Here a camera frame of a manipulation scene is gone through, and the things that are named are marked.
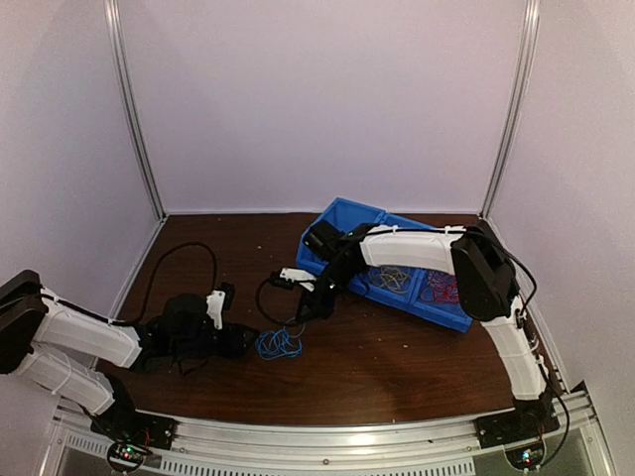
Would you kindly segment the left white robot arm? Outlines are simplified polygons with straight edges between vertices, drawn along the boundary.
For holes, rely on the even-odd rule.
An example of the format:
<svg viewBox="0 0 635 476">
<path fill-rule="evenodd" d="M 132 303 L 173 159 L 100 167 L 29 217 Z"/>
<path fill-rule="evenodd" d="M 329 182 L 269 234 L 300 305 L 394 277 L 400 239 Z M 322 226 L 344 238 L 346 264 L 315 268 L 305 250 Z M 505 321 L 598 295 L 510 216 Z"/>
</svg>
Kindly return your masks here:
<svg viewBox="0 0 635 476">
<path fill-rule="evenodd" d="M 223 284 L 202 297 L 180 294 L 147 323 L 116 320 L 60 298 L 25 270 L 1 287 L 1 372 L 30 379 L 78 404 L 113 440 L 134 441 L 150 433 L 114 376 L 77 362 L 68 350 L 147 373 L 164 361 L 243 357 L 260 333 L 223 319 L 234 287 Z"/>
</svg>

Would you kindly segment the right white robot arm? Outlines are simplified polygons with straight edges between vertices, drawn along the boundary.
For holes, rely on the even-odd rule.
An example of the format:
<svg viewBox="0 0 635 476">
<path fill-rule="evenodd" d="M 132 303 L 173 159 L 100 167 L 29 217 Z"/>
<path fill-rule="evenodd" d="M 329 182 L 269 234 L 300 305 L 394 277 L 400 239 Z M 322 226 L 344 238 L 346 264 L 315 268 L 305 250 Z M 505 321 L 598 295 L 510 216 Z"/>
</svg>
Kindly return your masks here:
<svg viewBox="0 0 635 476">
<path fill-rule="evenodd" d="M 509 429 L 526 438 L 546 422 L 554 392 L 537 337 L 527 327 L 529 302 L 521 297 L 516 279 L 522 264 L 484 225 L 421 229 L 363 223 L 342 232 L 321 220 L 304 242 L 325 267 L 301 282 L 296 322 L 329 318 L 336 297 L 370 268 L 419 268 L 452 275 L 460 307 L 487 331 L 507 371 L 515 409 Z"/>
</svg>

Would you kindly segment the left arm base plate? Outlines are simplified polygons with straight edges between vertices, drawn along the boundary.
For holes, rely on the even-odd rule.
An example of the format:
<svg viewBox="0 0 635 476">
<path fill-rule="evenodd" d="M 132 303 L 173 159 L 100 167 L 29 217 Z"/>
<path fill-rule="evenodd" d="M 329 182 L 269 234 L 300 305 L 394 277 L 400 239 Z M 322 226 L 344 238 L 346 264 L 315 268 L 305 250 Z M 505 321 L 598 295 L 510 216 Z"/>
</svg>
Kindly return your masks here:
<svg viewBox="0 0 635 476">
<path fill-rule="evenodd" d="M 177 422 L 170 417 L 134 412 L 132 418 L 123 416 L 93 416 L 88 414 L 90 430 L 117 443 L 142 449 L 172 448 Z"/>
</svg>

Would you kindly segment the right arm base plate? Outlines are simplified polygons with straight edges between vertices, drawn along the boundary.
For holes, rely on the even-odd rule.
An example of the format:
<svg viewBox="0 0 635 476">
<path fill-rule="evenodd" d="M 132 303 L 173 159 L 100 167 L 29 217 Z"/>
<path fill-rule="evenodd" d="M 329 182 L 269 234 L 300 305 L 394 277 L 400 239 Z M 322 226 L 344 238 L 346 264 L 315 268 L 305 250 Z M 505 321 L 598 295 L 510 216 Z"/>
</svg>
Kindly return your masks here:
<svg viewBox="0 0 635 476">
<path fill-rule="evenodd" d="M 483 449 L 535 440 L 560 428 L 556 416 L 548 415 L 545 419 L 538 420 L 535 416 L 522 416 L 517 411 L 480 416 L 474 425 L 480 447 Z"/>
</svg>

